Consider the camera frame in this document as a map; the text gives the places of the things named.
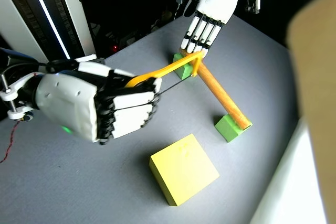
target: white light strip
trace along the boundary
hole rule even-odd
[[[61,45],[61,48],[63,49],[63,52],[64,52],[65,56],[66,56],[68,59],[70,59],[70,56],[69,56],[69,54],[68,54],[68,51],[67,51],[67,49],[65,48],[65,46],[64,46],[64,44],[63,44],[63,41],[62,41],[61,37],[60,37],[59,34],[58,34],[58,31],[57,31],[57,29],[56,29],[56,26],[55,26],[54,22],[53,22],[52,19],[51,19],[51,16],[50,16],[50,14],[49,14],[49,12],[48,12],[48,9],[47,9],[47,7],[46,7],[44,1],[43,1],[43,0],[39,0],[39,1],[40,1],[40,4],[41,4],[41,6],[42,6],[42,9],[43,9],[44,13],[45,13],[46,16],[47,16],[47,19],[49,20],[49,23],[50,23],[51,27],[52,27],[52,29],[53,29],[53,31],[54,31],[54,33],[55,33],[57,39],[58,39],[58,42],[59,42],[59,44]]]

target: table surface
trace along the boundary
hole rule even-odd
[[[172,62],[190,19],[179,18],[106,60],[142,74]],[[288,51],[237,17],[204,63],[253,126],[231,143],[214,124],[226,112],[199,77],[162,95],[143,129],[100,146],[67,134],[40,112],[21,123],[0,164],[0,223],[249,223],[297,123]],[[162,90],[179,81],[163,79]],[[13,121],[0,123],[0,154]],[[170,207],[149,157],[193,133],[220,177]]]

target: white robotic hand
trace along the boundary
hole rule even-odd
[[[205,56],[221,28],[231,18],[237,2],[238,0],[199,0],[181,48],[188,53],[202,50]],[[258,13],[260,0],[248,0],[247,10]]]
[[[67,132],[101,144],[144,127],[155,113],[161,79],[149,78],[126,88],[133,74],[86,61],[95,58],[52,63],[46,66],[49,73],[25,73],[14,82],[9,79],[10,85],[5,70],[0,97],[10,105],[8,117],[29,121],[29,111],[39,109]],[[22,65],[41,64],[25,62],[18,66]]]

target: back of robotic hand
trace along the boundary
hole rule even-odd
[[[227,24],[236,9],[238,0],[188,0],[184,15],[195,16],[181,43],[187,53],[203,51],[207,54],[221,28]],[[260,0],[247,0],[245,10],[259,13]]]
[[[13,56],[16,52],[1,49]],[[8,105],[12,120],[29,120],[29,111],[41,110],[68,132],[105,144],[144,127],[155,113],[161,79],[149,78],[136,87],[125,88],[133,74],[86,60],[95,56],[58,63],[36,61],[14,63],[1,74],[0,97]],[[49,73],[6,72],[19,67],[45,66]],[[11,84],[11,76],[16,79]]]

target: yellow block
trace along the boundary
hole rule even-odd
[[[179,206],[219,177],[193,134],[152,155],[149,166],[171,206]]]

